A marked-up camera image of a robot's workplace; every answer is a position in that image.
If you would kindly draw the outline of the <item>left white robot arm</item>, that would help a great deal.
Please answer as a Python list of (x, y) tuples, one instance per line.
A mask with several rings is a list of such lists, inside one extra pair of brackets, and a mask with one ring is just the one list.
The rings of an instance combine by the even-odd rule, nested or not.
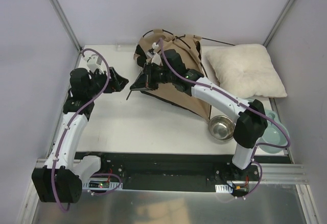
[(121, 92), (129, 81), (110, 67), (109, 71), (76, 68), (70, 72), (69, 82), (57, 141), (44, 165), (32, 172), (33, 184), (44, 203), (76, 203), (83, 184), (92, 175), (101, 178), (107, 174), (108, 165), (98, 156), (85, 156), (77, 165), (74, 158), (95, 98), (102, 93)]

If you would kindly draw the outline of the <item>beige fabric pet tent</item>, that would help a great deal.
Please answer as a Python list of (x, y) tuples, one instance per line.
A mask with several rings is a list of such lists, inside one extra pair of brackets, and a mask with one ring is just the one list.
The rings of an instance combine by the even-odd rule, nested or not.
[[(166, 43), (162, 37), (159, 37), (159, 40), (157, 41), (159, 44), (159, 48), (157, 48), (155, 51), (161, 55), (164, 51), (173, 49), (178, 54), (180, 54), (183, 63), (185, 64), (186, 68), (195, 69), (202, 73), (205, 77), (204, 71), (200, 71), (200, 68), (196, 65), (195, 61), (191, 56), (186, 52), (177, 47), (176, 45), (172, 44), (172, 41)], [(159, 88), (154, 91), (140, 91), (143, 94), (152, 96), (154, 98), (157, 98), (161, 101), (164, 101), (166, 103), (169, 103), (173, 106), (180, 107), (186, 110), (189, 110), (205, 120), (210, 119), (211, 114), (211, 105), (197, 99), (195, 97), (188, 96), (185, 93), (179, 92), (175, 89), (175, 87), (172, 84), (160, 84)]]

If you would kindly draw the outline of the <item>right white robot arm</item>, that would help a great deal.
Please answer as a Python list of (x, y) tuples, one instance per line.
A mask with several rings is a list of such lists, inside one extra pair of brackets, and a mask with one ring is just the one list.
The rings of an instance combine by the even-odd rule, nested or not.
[(212, 83), (202, 73), (186, 68), (180, 54), (169, 49), (160, 55), (162, 64), (144, 64), (131, 91), (154, 91), (160, 84), (172, 84), (176, 90), (198, 98), (217, 108), (229, 117), (235, 125), (233, 138), (237, 143), (232, 158), (230, 175), (242, 180), (248, 175), (254, 147), (268, 126), (263, 104), (257, 99), (249, 102), (237, 98)]

